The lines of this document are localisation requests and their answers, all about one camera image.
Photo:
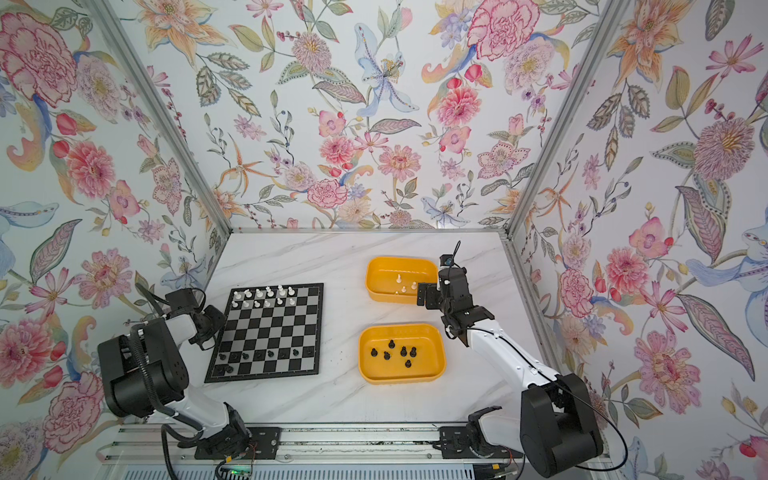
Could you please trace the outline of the yellow tray with black pieces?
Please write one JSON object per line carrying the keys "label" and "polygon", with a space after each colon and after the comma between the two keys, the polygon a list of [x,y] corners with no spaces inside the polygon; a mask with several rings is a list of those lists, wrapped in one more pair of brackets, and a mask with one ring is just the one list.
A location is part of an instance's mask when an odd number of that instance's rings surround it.
{"label": "yellow tray with black pieces", "polygon": [[359,337],[358,369],[370,384],[436,380],[446,370],[442,334],[426,323],[367,328]]}

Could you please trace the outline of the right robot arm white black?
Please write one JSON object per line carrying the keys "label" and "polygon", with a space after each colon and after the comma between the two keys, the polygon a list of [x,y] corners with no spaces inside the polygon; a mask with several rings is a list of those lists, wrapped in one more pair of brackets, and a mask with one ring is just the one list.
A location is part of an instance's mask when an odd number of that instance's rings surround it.
{"label": "right robot arm white black", "polygon": [[420,283],[417,304],[440,311],[446,335],[479,354],[520,393],[516,416],[507,416],[500,406],[468,416],[475,452],[499,447],[522,453],[545,478],[603,454],[597,412],[584,381],[558,373],[514,341],[487,308],[474,302],[465,268],[445,267],[435,283]]}

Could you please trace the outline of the yellow tray with white pieces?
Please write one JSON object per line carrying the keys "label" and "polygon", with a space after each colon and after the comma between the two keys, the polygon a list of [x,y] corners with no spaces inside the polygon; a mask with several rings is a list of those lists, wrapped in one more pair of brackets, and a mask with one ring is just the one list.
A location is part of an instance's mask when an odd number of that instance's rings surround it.
{"label": "yellow tray with white pieces", "polygon": [[380,256],[367,267],[366,289],[377,302],[416,305],[418,286],[435,283],[438,268],[430,260]]}

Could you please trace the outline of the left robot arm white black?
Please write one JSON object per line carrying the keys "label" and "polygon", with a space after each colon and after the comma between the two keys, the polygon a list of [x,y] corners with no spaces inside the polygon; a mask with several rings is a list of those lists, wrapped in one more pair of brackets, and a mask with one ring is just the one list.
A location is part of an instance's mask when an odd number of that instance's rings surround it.
{"label": "left robot arm white black", "polygon": [[118,417],[161,414],[186,426],[192,434],[183,435],[169,424],[161,431],[174,437],[181,448],[194,448],[206,458],[246,453],[252,434],[240,414],[194,387],[181,355],[184,344],[202,350],[211,347],[224,327],[224,314],[208,305],[205,292],[197,287],[178,289],[163,298],[141,284],[136,289],[154,315],[97,348],[109,410]]}

